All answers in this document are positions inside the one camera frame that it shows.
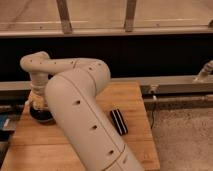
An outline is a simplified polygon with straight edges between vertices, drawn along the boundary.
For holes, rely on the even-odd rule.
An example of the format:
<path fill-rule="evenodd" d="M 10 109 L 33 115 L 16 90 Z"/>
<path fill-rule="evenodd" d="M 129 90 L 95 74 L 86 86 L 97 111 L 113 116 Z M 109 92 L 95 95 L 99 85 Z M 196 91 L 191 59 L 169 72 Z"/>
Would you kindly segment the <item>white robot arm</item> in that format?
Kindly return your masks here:
<path fill-rule="evenodd" d="M 22 57 L 20 66 L 87 171 L 145 171 L 96 102 L 110 81 L 105 62 L 41 51 Z"/>

